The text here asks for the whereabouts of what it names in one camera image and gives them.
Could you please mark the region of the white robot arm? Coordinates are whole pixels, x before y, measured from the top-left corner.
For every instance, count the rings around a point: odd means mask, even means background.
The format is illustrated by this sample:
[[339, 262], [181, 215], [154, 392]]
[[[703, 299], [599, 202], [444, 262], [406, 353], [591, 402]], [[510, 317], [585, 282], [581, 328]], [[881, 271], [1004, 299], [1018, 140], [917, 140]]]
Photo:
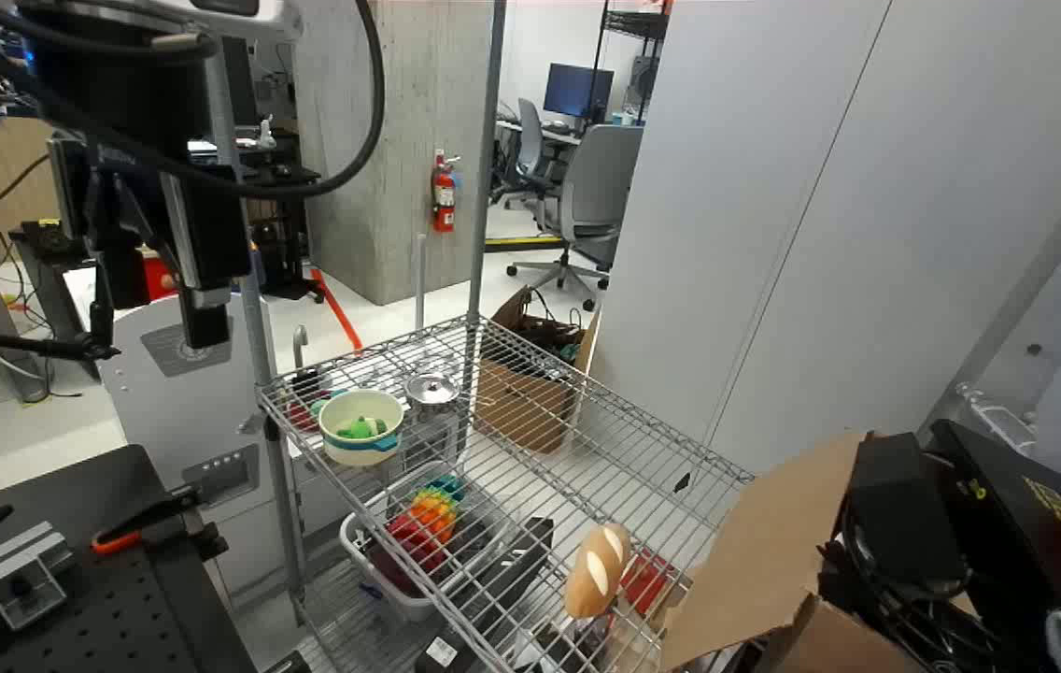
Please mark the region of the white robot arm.
[[370, 126], [357, 159], [311, 184], [243, 184], [231, 165], [196, 165], [190, 136], [221, 100], [207, 68], [236, 36], [293, 43], [293, 0], [10, 0], [0, 9], [0, 76], [43, 113], [98, 147], [84, 232], [98, 253], [89, 334], [75, 342], [0, 336], [57, 359], [114, 359], [114, 311], [128, 306], [132, 247], [159, 247], [181, 272], [182, 328], [196, 347], [228, 342], [226, 289], [252, 272], [252, 235], [228, 218], [243, 200], [303, 202], [350, 184], [385, 125], [385, 61], [368, 0], [357, 14], [370, 54]]

